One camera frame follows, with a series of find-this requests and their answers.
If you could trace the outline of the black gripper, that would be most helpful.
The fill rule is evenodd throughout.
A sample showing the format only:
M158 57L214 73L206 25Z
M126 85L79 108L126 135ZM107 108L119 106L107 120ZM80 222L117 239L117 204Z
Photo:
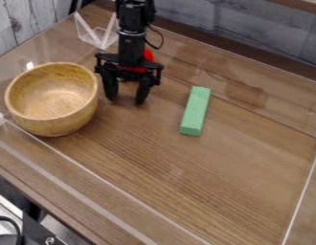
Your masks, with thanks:
M119 78L139 81L135 104L141 105L149 97L153 86L161 83L163 65L146 49L146 36L121 34L117 54L99 52L95 72L102 76L104 95L115 101L119 93Z

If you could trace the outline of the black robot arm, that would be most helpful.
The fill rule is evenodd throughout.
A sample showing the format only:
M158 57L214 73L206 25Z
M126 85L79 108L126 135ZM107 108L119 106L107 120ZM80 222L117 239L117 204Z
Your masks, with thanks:
M115 101L119 93L119 79L138 82L135 105L145 103L151 88L161 84L163 65L147 57L146 45L155 46L147 39L147 30L159 33L151 26L155 21L155 0L115 0L119 20L118 53L96 53L95 72L100 74L104 95Z

